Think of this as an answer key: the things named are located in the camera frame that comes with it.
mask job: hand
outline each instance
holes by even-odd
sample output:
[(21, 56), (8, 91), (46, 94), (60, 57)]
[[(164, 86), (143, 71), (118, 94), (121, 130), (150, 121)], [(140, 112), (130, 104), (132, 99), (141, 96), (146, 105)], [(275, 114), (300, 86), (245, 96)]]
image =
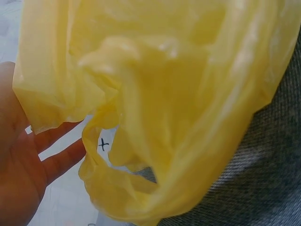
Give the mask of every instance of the hand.
[(27, 225), (46, 187), (86, 154), (78, 140), (44, 161), (38, 154), (73, 129), (65, 123), (57, 129), (27, 135), (27, 118), (13, 90), (14, 63), (0, 64), (0, 225)]

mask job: black ink mark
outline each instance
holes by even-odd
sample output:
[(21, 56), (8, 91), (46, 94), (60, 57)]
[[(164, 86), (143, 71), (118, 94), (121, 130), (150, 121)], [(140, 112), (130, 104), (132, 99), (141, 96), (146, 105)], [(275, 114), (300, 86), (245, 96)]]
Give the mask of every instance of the black ink mark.
[(102, 144), (101, 145), (98, 145), (98, 146), (101, 146), (102, 148), (103, 148), (103, 146), (105, 146), (105, 145), (110, 145), (109, 143), (105, 143), (104, 141), (103, 141), (103, 139), (102, 139)]

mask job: gray upholstery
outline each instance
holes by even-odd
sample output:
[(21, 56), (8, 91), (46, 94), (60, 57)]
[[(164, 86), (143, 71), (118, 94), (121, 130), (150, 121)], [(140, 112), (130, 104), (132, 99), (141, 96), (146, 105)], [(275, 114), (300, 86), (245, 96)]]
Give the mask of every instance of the gray upholstery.
[[(143, 175), (154, 180), (150, 169)], [(301, 32), (272, 103), (219, 180), (193, 210), (159, 226), (301, 226)]]

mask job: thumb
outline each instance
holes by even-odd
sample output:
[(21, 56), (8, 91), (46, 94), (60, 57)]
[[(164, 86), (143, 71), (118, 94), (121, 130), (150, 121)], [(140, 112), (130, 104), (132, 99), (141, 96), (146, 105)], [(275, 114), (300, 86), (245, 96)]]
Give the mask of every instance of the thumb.
[(25, 113), (15, 96), (12, 84), (15, 64), (0, 64), (0, 155), (8, 150), (28, 126)]

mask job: yellow plastic bag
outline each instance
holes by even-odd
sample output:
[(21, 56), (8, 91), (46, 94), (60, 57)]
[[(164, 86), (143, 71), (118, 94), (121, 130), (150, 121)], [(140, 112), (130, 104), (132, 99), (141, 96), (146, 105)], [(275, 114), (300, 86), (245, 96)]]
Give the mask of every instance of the yellow plastic bag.
[[(26, 0), (14, 76), (36, 133), (92, 120), (79, 175), (93, 204), (142, 226), (189, 211), (268, 104), (301, 23), (295, 0)], [(115, 166), (102, 129), (119, 125)]]

